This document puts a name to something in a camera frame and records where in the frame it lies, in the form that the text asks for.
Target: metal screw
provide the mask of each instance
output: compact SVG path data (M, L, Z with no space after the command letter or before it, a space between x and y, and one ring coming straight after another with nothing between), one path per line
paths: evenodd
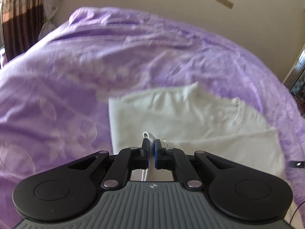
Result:
M119 184L117 180L106 180L104 186L107 188L114 188Z
M198 180L190 180L187 182L187 185L190 188L199 188L202 185L202 182L200 182Z

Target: purple bedsheet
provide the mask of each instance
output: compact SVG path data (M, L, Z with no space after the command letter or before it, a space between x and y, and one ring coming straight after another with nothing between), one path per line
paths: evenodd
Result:
M288 90L252 53L214 33L134 10L80 8L0 71L0 228L29 175L111 149L108 98L199 81L239 96L279 131L286 162L305 160L305 121ZM305 171L286 169L297 204ZM303 221L305 206L301 207Z

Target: brown curtain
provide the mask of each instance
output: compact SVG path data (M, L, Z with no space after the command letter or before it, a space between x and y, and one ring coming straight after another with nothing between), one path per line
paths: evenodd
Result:
M7 60L38 41L43 25L43 0L2 0L2 30Z

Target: white sheer curtain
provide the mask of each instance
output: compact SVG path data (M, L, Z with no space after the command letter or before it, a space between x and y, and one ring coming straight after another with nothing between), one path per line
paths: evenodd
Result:
M52 17L55 15L56 11L60 7L64 0L44 0L43 8L45 14L45 23L42 26L41 32L39 34L38 39L41 40L48 33L53 31L56 27L51 22Z

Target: beige rectangular plate on wall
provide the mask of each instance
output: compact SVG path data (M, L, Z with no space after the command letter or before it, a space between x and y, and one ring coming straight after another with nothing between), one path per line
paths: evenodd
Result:
M229 9L233 8L234 3L229 0L216 0L217 2L221 3L222 5L226 6Z

